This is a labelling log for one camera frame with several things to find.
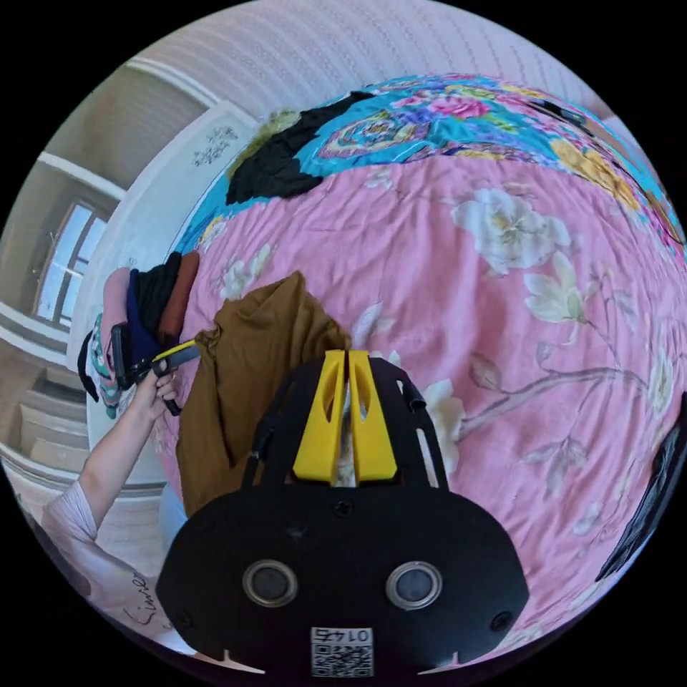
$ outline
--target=yellow clip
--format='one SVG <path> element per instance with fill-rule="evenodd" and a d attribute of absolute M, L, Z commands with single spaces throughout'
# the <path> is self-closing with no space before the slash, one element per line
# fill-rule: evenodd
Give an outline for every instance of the yellow clip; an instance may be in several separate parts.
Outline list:
<path fill-rule="evenodd" d="M 167 349 L 166 351 L 163 351 L 161 354 L 155 356 L 155 358 L 152 359 L 153 362 L 156 362 L 162 358 L 167 358 L 171 356 L 174 353 L 178 353 L 179 351 L 183 351 L 184 349 L 188 349 L 191 346 L 195 346 L 195 339 L 191 339 L 190 341 L 185 341 L 184 343 L 180 343 L 178 346 L 174 346 L 171 349 Z"/>
<path fill-rule="evenodd" d="M 393 479 L 396 460 L 366 351 L 349 352 L 349 383 L 356 484 Z"/>
<path fill-rule="evenodd" d="M 293 473 L 298 479 L 334 486 L 341 450 L 345 351 L 327 351 Z"/>

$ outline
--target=black cloth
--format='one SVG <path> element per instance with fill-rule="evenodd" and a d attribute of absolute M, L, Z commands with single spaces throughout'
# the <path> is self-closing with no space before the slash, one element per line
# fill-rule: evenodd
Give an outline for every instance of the black cloth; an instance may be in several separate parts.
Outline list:
<path fill-rule="evenodd" d="M 138 273 L 135 285 L 138 316 L 143 328 L 153 338 L 157 338 L 160 318 L 177 282 L 181 257 L 181 253 L 175 251 L 163 265 Z"/>
<path fill-rule="evenodd" d="M 315 188 L 323 178 L 303 174 L 301 163 L 294 155 L 315 138 L 320 127 L 342 115 L 351 105 L 373 97 L 372 93 L 355 91 L 326 107 L 302 112 L 293 126 L 274 134 L 238 167 L 229 182 L 227 205 L 260 197 L 292 198 Z"/>
<path fill-rule="evenodd" d="M 656 531 L 680 479 L 687 458 L 687 394 L 682 395 L 680 416 L 653 460 L 651 478 L 623 536 L 603 564 L 596 582 L 621 569 Z"/>
<path fill-rule="evenodd" d="M 97 403 L 99 401 L 99 398 L 98 398 L 98 392 L 95 388 L 95 383 L 86 374 L 86 361 L 88 359 L 88 353 L 89 353 L 88 348 L 89 348 L 89 344 L 90 344 L 92 336 L 93 336 L 93 331 L 91 330 L 86 335 L 86 338 L 84 339 L 84 343 L 81 345 L 81 351 L 79 351 L 79 359 L 77 360 L 77 370 L 79 371 L 79 379 L 81 380 L 81 384 L 83 385 L 84 389 L 86 389 L 86 392 L 88 393 L 88 395 Z"/>

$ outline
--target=person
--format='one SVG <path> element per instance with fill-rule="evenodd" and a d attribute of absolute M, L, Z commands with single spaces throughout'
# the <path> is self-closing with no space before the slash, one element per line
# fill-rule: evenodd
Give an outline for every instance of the person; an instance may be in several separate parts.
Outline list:
<path fill-rule="evenodd" d="M 129 407 L 93 449 L 79 478 L 43 511 L 40 524 L 26 514 L 48 556 L 72 587 L 98 611 L 125 628 L 173 651 L 244 671 L 254 668 L 218 662 L 192 649 L 165 616 L 155 593 L 156 578 L 146 577 L 96 542 L 98 529 L 124 487 L 165 400 L 177 396 L 173 375 L 150 372 Z"/>

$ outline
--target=pink sleeve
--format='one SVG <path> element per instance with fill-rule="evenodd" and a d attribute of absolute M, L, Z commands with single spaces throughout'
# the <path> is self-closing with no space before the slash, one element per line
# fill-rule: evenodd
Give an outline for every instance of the pink sleeve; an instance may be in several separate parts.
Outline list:
<path fill-rule="evenodd" d="M 98 530 L 78 480 L 44 508 L 41 525 L 51 536 L 68 535 L 82 542 L 95 541 Z"/>

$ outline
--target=blue floral fabric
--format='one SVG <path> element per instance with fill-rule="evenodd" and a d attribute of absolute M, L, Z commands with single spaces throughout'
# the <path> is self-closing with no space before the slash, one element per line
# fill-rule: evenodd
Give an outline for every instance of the blue floral fabric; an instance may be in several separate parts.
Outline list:
<path fill-rule="evenodd" d="M 626 159 L 575 125 L 538 112 L 532 103 L 546 99 L 603 127 L 589 111 L 541 91 L 471 74 L 402 77 L 362 90 L 374 97 L 327 122 L 298 152 L 303 172 L 327 177 L 352 167 L 403 164 L 430 155 L 530 162 L 587 178 L 632 210 L 644 210 L 638 217 L 647 223 L 653 211 L 645 194 L 651 193 L 681 235 L 673 208 L 641 160 Z M 214 219 L 270 200 L 252 198 L 226 206 L 228 185 L 221 175 L 175 250 L 196 248 Z M 673 253 L 681 250 L 675 241 L 666 245 Z"/>

